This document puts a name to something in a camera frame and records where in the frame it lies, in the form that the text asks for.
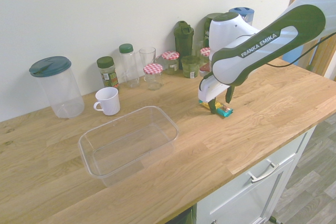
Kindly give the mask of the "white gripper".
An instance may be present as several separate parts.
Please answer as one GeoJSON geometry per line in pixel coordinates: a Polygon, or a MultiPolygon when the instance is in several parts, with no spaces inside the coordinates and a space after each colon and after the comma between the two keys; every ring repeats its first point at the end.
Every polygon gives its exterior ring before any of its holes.
{"type": "Polygon", "coordinates": [[[219,82],[213,75],[204,77],[198,88],[198,99],[202,102],[208,102],[212,114],[216,114],[216,97],[225,90],[225,101],[230,103],[234,93],[234,87],[219,82]]]}

